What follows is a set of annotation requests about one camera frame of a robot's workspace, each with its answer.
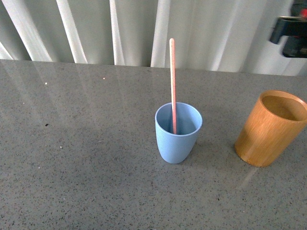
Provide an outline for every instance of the speckled countertop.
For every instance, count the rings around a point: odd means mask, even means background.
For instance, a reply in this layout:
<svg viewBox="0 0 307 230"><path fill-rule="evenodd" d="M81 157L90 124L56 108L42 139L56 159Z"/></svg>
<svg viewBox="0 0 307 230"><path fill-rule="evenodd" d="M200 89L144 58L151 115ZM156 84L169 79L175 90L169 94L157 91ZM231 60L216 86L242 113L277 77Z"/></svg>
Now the speckled countertop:
<svg viewBox="0 0 307 230"><path fill-rule="evenodd" d="M204 122L181 164L159 154L168 69L0 61L0 229L306 229L307 130L271 166L234 150L260 93L306 77L177 71Z"/></svg>

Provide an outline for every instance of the brown cup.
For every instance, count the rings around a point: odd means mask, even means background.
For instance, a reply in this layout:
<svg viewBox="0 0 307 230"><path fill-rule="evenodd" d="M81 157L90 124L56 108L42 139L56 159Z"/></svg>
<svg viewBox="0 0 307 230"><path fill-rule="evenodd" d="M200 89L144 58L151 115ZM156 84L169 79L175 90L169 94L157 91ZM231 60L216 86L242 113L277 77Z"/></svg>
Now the brown cup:
<svg viewBox="0 0 307 230"><path fill-rule="evenodd" d="M270 165L307 124L307 104L283 91L263 92L251 111L235 149L247 163Z"/></svg>

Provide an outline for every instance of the curtain fold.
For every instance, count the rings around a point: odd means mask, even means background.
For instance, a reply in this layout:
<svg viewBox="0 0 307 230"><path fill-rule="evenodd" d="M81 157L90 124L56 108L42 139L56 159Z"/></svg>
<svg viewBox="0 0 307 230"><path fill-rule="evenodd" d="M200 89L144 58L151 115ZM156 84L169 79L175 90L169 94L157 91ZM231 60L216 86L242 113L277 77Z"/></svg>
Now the curtain fold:
<svg viewBox="0 0 307 230"><path fill-rule="evenodd" d="M307 75L268 41L293 0L1 0L0 58Z"/></svg>

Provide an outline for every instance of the cup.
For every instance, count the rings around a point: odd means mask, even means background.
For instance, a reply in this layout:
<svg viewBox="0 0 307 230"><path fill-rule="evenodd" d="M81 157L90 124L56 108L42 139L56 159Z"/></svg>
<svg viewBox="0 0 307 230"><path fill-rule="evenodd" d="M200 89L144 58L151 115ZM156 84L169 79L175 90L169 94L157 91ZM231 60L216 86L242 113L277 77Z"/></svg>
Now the cup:
<svg viewBox="0 0 307 230"><path fill-rule="evenodd" d="M193 106L176 103L177 134L173 134L172 104L162 105L155 114L155 131L161 157L177 164L191 152L202 125L201 114Z"/></svg>
<svg viewBox="0 0 307 230"><path fill-rule="evenodd" d="M283 91L263 92L251 111L235 149L247 163L270 165L307 124L307 104Z"/></svg>

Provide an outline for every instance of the straw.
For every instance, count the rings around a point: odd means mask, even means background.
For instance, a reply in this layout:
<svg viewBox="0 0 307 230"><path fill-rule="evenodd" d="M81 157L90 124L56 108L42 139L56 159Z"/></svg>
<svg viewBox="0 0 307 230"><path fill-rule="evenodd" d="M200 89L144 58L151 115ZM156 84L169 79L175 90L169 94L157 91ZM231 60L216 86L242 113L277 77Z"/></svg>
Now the straw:
<svg viewBox="0 0 307 230"><path fill-rule="evenodd" d="M172 94L172 113L173 113L173 133L177 134L176 119L176 78L175 78L175 40L169 40L169 57L171 66L171 94Z"/></svg>

